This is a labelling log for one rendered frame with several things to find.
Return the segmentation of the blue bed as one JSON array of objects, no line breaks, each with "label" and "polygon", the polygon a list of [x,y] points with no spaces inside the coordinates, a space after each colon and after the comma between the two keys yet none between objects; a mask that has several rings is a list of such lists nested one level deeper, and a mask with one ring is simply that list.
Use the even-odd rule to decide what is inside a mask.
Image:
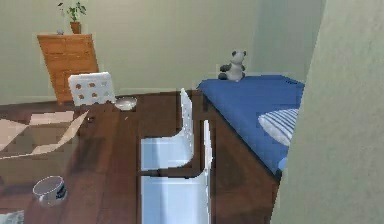
[{"label": "blue bed", "polygon": [[258,117],[299,109],[304,84],[262,75],[208,79],[198,89],[215,118],[213,224],[269,224],[289,147],[266,133]]}]

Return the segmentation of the grey white teddy bear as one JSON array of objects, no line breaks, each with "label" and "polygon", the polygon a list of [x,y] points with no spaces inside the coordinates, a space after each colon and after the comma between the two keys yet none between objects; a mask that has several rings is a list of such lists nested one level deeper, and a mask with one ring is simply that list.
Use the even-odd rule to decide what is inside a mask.
[{"label": "grey white teddy bear", "polygon": [[245,66],[243,61],[247,55],[245,50],[234,50],[229,64],[220,67],[219,80],[240,81],[245,77]]}]

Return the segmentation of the grey bowl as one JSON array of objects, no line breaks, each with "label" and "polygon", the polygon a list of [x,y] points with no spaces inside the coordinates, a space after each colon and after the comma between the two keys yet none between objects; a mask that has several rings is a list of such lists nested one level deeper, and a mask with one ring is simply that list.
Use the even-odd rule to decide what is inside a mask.
[{"label": "grey bowl", "polygon": [[136,97],[122,97],[116,100],[114,106],[122,111],[131,111],[136,107],[136,104]]}]

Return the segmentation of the striped white pillow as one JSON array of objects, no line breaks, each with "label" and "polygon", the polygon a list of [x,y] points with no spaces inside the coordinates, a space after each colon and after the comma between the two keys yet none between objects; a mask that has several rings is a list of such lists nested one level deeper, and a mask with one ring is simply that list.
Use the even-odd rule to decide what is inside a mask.
[{"label": "striped white pillow", "polygon": [[258,117],[263,130],[277,142],[289,147],[294,134],[298,109],[284,109],[267,112]]}]

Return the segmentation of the brown wooden table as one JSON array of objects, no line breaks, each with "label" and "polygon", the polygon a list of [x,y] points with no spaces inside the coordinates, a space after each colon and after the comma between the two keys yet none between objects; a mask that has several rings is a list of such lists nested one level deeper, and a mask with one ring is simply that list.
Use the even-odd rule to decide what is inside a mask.
[{"label": "brown wooden table", "polygon": [[13,158],[8,171],[63,177],[67,197],[45,208],[33,183],[0,185],[0,214],[23,210],[24,224],[141,224],[138,114],[110,104],[86,108],[73,150]]}]

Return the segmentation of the orange wooden chest of drawers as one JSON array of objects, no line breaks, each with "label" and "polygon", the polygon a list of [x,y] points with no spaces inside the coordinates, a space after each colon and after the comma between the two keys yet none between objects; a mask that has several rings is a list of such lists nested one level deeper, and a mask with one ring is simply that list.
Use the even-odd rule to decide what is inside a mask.
[{"label": "orange wooden chest of drawers", "polygon": [[99,71],[91,34],[37,36],[57,102],[72,100],[68,78]]}]

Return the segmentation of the green house plant in pot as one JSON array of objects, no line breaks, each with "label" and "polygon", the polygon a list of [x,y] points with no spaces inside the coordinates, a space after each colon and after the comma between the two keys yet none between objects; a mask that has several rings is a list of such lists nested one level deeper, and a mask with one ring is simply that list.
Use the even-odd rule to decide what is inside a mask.
[{"label": "green house plant in pot", "polygon": [[64,8],[64,0],[59,0],[57,7],[62,13],[65,13],[69,16],[70,19],[70,28],[74,34],[81,33],[81,23],[80,16],[87,14],[87,9],[85,5],[80,1],[76,0],[73,4]]}]

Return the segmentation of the pale grey object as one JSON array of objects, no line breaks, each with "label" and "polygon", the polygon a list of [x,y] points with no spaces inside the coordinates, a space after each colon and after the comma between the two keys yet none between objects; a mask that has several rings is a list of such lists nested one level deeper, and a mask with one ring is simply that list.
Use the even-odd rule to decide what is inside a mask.
[{"label": "pale grey object", "polygon": [[24,224],[24,211],[0,214],[0,224]]}]

